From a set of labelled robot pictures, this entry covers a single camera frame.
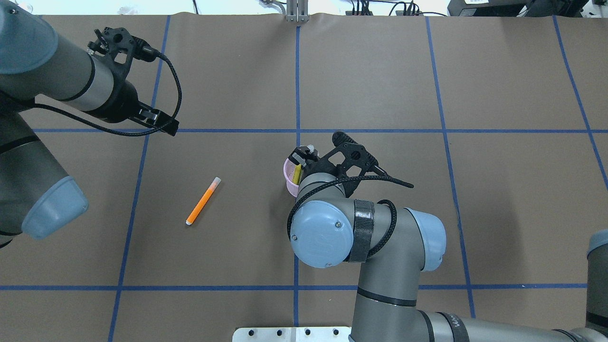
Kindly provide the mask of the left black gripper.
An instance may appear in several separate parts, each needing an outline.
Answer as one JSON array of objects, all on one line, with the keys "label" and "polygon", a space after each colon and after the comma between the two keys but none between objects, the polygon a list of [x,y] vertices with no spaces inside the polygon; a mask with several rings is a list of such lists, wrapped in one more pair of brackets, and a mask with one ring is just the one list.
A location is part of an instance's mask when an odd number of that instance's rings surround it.
[{"label": "left black gripper", "polygon": [[143,125],[160,132],[176,136],[180,122],[158,110],[139,101],[138,93],[129,81],[120,83],[113,89],[109,99],[97,109],[97,118],[105,123],[122,123],[138,113],[138,119]]}]

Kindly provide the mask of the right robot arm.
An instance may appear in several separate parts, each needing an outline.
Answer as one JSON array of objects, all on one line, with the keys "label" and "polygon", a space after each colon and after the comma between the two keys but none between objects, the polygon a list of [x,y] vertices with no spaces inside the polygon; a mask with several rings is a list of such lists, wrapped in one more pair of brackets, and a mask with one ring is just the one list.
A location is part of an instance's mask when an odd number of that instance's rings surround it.
[{"label": "right robot arm", "polygon": [[438,217],[389,200],[354,199],[359,181],[390,177],[363,146],[343,143],[319,157],[312,145],[293,150],[303,169],[287,218],[295,255],[308,266],[361,263],[350,342],[605,342],[607,340],[607,231],[591,236],[587,251],[587,312],[582,328],[543,330],[462,318],[417,308],[419,278],[436,270],[447,248]]}]

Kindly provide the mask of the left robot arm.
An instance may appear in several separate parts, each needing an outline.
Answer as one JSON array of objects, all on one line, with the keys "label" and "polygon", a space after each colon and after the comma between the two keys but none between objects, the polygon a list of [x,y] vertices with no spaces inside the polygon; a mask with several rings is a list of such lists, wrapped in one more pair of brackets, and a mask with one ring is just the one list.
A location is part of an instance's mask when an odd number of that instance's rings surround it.
[{"label": "left robot arm", "polygon": [[[140,99],[133,63],[160,61],[176,87],[173,113]],[[176,67],[124,27],[95,29],[76,45],[15,1],[1,2],[1,247],[17,236],[44,239],[82,216],[89,201],[39,136],[28,114],[52,113],[124,138],[174,136],[183,90]]]}]

